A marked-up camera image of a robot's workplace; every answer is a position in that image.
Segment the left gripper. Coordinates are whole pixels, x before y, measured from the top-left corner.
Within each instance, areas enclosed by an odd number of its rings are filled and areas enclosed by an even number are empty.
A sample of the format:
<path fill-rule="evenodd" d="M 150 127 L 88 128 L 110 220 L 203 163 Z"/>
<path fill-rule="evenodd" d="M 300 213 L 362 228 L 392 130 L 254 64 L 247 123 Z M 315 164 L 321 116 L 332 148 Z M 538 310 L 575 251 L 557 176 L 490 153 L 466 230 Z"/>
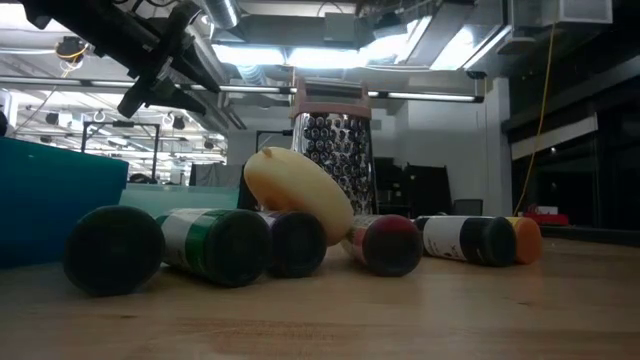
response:
<path fill-rule="evenodd" d="M 191 2 L 179 4 L 171 12 L 158 44 L 150 48 L 148 59 L 137 72 L 136 82 L 117 107 L 122 116 L 131 118 L 142 105 L 206 114 L 206 107 L 179 89 L 168 75 L 172 67 L 205 89 L 220 92 L 219 84 L 200 58 L 195 53 L 184 54 L 189 45 L 185 39 L 185 29 L 199 12 L 199 7 Z"/>

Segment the pink frosted toy donut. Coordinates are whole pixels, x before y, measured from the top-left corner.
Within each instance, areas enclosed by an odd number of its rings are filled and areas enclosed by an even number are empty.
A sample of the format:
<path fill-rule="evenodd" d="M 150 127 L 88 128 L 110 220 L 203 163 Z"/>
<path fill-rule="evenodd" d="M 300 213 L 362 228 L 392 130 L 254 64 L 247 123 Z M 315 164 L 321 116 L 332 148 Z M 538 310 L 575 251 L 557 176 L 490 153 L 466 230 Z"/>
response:
<path fill-rule="evenodd" d="M 298 152 L 263 148 L 247 160 L 244 180 L 266 209 L 315 216 L 329 246 L 345 238 L 352 226 L 354 210 L 345 192 L 325 170 Z"/>

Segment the pink metal box grater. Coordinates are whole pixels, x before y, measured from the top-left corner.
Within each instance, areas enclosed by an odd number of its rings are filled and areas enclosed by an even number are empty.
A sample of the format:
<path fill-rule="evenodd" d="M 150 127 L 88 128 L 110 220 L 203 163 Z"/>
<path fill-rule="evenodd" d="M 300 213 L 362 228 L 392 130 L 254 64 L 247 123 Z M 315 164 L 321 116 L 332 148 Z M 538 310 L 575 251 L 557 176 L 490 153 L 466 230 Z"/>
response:
<path fill-rule="evenodd" d="M 291 149 L 319 165 L 360 215 L 378 212 L 372 109 L 363 83 L 298 78 Z"/>

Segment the green paint bottle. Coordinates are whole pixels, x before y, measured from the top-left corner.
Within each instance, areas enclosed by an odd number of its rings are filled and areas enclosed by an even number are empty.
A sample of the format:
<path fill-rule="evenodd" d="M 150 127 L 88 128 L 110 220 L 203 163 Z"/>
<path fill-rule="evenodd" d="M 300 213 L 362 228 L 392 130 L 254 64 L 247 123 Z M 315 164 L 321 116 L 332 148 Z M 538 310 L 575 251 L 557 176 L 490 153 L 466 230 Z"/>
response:
<path fill-rule="evenodd" d="M 82 217 L 66 240 L 68 280 L 94 297 L 128 295 L 158 271 L 165 251 L 160 225 L 130 206 L 97 208 Z"/>
<path fill-rule="evenodd" d="M 255 212 L 176 208 L 156 222 L 165 239 L 164 262 L 217 285 L 246 286 L 271 263 L 270 228 Z"/>

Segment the large dark blue bin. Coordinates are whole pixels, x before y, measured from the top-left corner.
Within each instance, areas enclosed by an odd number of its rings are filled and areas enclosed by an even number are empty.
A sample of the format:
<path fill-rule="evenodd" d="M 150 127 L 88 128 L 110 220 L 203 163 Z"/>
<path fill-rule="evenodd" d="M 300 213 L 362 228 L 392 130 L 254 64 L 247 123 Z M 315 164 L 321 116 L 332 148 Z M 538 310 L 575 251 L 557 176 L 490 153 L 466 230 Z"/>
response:
<path fill-rule="evenodd" d="M 116 205 L 128 163 L 0 138 L 0 269 L 57 262 L 76 222 Z"/>

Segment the red paint bottle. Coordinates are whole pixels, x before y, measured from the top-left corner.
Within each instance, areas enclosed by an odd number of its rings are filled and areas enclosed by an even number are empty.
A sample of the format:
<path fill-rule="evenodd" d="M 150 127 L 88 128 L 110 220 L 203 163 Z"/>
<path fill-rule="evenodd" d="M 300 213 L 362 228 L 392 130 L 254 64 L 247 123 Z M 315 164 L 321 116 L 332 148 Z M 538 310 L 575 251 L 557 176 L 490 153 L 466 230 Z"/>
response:
<path fill-rule="evenodd" d="M 382 277 L 411 273 L 423 256 L 422 236 L 414 223 L 400 215 L 356 215 L 340 242 L 369 272 Z"/>

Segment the black paint bottle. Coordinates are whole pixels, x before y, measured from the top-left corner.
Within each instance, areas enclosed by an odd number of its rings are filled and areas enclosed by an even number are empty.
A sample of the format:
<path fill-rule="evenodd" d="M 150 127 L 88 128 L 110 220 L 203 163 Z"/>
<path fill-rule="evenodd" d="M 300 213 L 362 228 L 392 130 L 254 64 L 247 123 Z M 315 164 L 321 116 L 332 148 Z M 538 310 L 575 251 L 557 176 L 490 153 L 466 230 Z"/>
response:
<path fill-rule="evenodd" d="M 504 217 L 420 216 L 424 255 L 489 267 L 515 263 L 516 235 Z"/>

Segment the orange yellow paint bottle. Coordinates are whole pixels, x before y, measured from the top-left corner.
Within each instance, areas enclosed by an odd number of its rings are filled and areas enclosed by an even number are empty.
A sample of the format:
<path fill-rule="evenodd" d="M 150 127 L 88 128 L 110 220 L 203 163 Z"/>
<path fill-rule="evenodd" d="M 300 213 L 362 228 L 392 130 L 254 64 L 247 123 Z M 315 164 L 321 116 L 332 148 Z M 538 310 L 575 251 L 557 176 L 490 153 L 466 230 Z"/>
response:
<path fill-rule="evenodd" d="M 538 224 L 528 217 L 507 217 L 516 235 L 517 264 L 532 264 L 543 252 L 543 238 Z"/>

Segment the teal translucent plastic bin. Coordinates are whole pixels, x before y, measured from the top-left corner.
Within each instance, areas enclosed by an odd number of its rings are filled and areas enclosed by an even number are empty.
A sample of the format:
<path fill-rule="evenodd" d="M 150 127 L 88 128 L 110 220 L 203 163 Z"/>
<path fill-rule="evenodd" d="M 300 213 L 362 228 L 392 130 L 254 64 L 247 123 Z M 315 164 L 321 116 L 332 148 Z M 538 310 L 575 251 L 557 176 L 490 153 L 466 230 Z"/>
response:
<path fill-rule="evenodd" d="M 238 188 L 129 183 L 119 204 L 157 217 L 174 208 L 234 209 L 238 195 Z"/>

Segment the long ceiling light bar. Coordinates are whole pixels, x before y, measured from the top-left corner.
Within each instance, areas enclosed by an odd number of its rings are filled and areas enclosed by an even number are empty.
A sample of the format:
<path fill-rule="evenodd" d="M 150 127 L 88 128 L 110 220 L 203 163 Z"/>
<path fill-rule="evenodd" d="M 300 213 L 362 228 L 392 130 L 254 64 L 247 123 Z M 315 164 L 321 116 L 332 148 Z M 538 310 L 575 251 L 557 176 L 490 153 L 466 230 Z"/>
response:
<path fill-rule="evenodd" d="M 53 87 L 63 88 L 103 88 L 103 89 L 128 89 L 134 85 L 131 81 L 116 80 L 94 80 L 94 79 L 69 79 L 51 77 L 24 77 L 0 75 L 1 85 L 24 85 L 33 87 Z M 336 82 L 312 81 L 305 84 L 306 89 L 313 94 L 320 96 L 355 96 L 358 90 L 363 90 L 363 86 L 352 84 L 339 84 Z M 219 90 L 223 93 L 240 94 L 280 94 L 295 95 L 298 88 L 292 86 L 251 86 L 251 85 L 219 85 Z M 433 101 L 433 102 L 454 102 L 454 103 L 481 103 L 484 97 L 480 95 L 460 95 L 429 92 L 398 92 L 386 90 L 373 90 L 368 92 L 371 99 L 393 99 L 393 100 L 413 100 L 413 101 Z"/>

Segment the black background panel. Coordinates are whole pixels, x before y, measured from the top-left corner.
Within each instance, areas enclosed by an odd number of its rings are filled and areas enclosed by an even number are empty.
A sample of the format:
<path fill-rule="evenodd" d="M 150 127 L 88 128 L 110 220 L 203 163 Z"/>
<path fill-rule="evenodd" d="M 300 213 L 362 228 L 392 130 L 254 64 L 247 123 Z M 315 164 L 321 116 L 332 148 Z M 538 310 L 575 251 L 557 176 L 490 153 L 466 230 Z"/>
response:
<path fill-rule="evenodd" d="M 451 212 L 452 199 L 446 167 L 407 164 L 404 179 L 412 218 Z"/>

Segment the white ceiling air unit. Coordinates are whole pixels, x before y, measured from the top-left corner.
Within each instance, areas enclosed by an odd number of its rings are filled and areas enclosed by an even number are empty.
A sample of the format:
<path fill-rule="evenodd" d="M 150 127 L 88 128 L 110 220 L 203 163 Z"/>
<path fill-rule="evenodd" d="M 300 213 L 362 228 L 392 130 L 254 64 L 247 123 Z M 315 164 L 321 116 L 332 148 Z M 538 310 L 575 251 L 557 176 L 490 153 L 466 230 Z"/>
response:
<path fill-rule="evenodd" d="M 508 0 L 511 20 L 518 27 L 552 24 L 611 24 L 612 0 Z"/>

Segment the red background box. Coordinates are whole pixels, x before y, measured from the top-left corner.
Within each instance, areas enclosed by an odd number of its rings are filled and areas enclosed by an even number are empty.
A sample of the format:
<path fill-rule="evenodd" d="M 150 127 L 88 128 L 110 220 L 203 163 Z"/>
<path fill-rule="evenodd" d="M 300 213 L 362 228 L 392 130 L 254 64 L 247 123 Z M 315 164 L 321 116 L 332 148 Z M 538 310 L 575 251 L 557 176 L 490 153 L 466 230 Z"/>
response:
<path fill-rule="evenodd" d="M 557 206 L 528 206 L 521 215 L 533 219 L 540 226 L 569 226 L 569 217 L 562 214 Z"/>

